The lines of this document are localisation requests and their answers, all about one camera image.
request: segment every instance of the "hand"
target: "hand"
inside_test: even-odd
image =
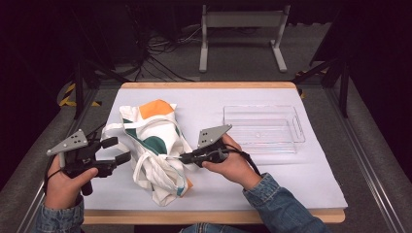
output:
[[[59,156],[56,156],[48,171],[48,176],[59,169]],[[97,168],[90,168],[74,179],[69,178],[63,172],[56,173],[49,179],[45,206],[54,210],[75,207],[80,189],[84,184],[93,179],[97,173]]]
[[[239,144],[227,134],[223,134],[222,139],[225,144],[242,150]],[[204,161],[202,166],[209,171],[222,174],[231,182],[241,184],[246,190],[252,189],[261,180],[261,176],[255,173],[246,159],[236,152],[231,152],[228,158],[222,163]]]

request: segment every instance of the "person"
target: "person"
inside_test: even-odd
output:
[[[223,135],[226,145],[241,150],[241,147],[227,134]],[[243,186],[243,194],[257,209],[260,218],[270,232],[329,232],[326,225],[299,203],[273,177],[264,173],[258,175],[239,153],[231,152],[222,163],[203,162],[202,166],[211,172],[222,174],[231,182]],[[58,171],[58,156],[55,157],[49,175]],[[84,220],[84,200],[80,195],[81,187],[97,175],[91,168],[78,177],[70,179],[57,172],[49,179],[47,195],[36,219],[34,232],[82,232]],[[237,228],[212,224],[196,223],[182,229],[189,232],[243,232]]]

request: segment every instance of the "denim sleeve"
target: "denim sleeve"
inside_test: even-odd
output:
[[[251,190],[243,190],[249,203],[257,209],[270,232],[329,232],[326,225],[298,202],[270,174]]]
[[[85,211],[83,197],[80,198],[77,206],[66,210],[53,210],[42,204],[32,232],[80,233]]]

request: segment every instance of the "denim jacket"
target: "denim jacket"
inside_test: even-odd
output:
[[[249,203],[257,209],[264,225],[270,232],[329,232],[326,225],[300,204],[284,187],[280,187],[270,174],[263,174],[262,180],[251,190],[243,190]],[[39,210],[35,232],[81,232],[84,204],[69,209],[54,211],[44,206]],[[181,233],[241,233],[239,229],[211,224],[197,223]]]

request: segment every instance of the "clear plastic container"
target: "clear plastic container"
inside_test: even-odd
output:
[[[250,154],[296,153],[305,137],[293,106],[224,106],[228,134]]]

